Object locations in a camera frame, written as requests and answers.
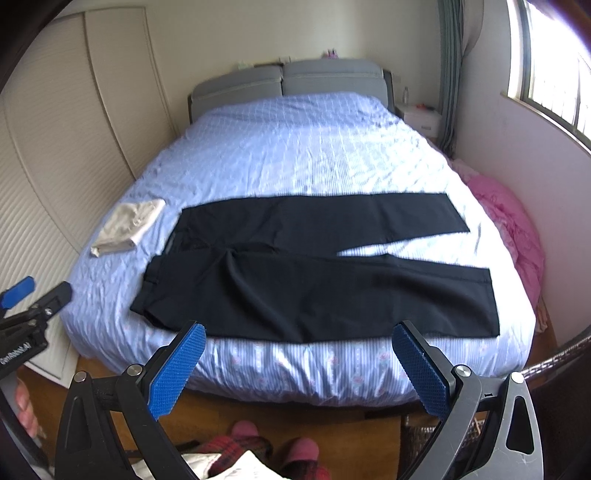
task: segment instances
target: curtain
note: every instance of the curtain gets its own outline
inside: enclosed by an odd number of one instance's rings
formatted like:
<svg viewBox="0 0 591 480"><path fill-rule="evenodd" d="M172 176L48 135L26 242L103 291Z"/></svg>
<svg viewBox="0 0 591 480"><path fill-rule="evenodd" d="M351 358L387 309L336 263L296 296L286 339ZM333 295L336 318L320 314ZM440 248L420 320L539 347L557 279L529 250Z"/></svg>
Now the curtain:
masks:
<svg viewBox="0 0 591 480"><path fill-rule="evenodd" d="M472 51L480 38L484 20L484 0L463 0L464 30L462 37L462 58Z"/></svg>
<svg viewBox="0 0 591 480"><path fill-rule="evenodd" d="M462 0L438 0L441 29L441 82L439 148L451 157L455 138L457 98L462 70L464 7Z"/></svg>

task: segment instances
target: human hand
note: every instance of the human hand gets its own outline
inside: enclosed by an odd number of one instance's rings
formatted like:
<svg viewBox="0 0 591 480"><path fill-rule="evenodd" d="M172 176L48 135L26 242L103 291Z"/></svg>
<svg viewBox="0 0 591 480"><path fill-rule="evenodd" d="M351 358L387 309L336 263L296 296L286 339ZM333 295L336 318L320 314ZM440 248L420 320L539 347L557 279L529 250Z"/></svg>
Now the human hand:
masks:
<svg viewBox="0 0 591 480"><path fill-rule="evenodd" d="M27 431L29 436L36 437L39 431L39 422L33 411L29 389L20 379L18 379L14 400L19 409L19 412L17 413L18 421L21 422L21 425Z"/></svg>

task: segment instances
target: red plaid fabric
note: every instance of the red plaid fabric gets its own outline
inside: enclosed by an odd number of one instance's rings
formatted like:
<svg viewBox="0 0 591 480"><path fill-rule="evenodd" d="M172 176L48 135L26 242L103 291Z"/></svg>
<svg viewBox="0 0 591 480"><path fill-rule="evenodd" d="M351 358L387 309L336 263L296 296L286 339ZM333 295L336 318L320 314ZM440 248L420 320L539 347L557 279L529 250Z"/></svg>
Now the red plaid fabric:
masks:
<svg viewBox="0 0 591 480"><path fill-rule="evenodd" d="M231 468L238 459L250 450L262 462L268 463L273 454L273 446L263 437L215 437L200 445L197 453L221 453L221 457L209 469L209 476L216 476ZM291 480L330 480L329 471L318 462L300 460L286 464L279 472Z"/></svg>

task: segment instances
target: blue bedspread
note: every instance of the blue bedspread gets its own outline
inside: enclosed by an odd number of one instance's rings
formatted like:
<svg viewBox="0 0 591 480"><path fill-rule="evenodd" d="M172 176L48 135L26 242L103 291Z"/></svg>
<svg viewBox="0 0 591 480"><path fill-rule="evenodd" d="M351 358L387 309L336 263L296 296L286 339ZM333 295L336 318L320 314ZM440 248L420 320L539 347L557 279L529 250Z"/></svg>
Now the blue bedspread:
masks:
<svg viewBox="0 0 591 480"><path fill-rule="evenodd" d="M387 252L490 268L501 335L429 341L481 375L520 368L535 319L496 227L441 154L376 99L354 93L267 99L201 117L121 199L166 201L138 248L92 258L95 232L70 276L74 299L62 321L78 351L112 371L144 363L174 333L152 327L129 306L182 208L231 197L377 192L446 192L470 232L343 254ZM246 401L331 406L379 407L415 398L388 338L309 345L209 338L187 386Z"/></svg>

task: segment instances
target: nightstand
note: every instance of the nightstand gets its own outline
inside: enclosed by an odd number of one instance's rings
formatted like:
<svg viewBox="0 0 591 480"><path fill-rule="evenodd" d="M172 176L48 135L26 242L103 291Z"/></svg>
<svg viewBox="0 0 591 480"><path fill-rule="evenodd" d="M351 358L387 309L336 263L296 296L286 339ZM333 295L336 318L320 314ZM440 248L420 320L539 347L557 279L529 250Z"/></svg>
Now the nightstand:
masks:
<svg viewBox="0 0 591 480"><path fill-rule="evenodd" d="M434 143L437 141L441 115L435 110L417 108L414 105L397 105L396 115L422 136L427 137Z"/></svg>

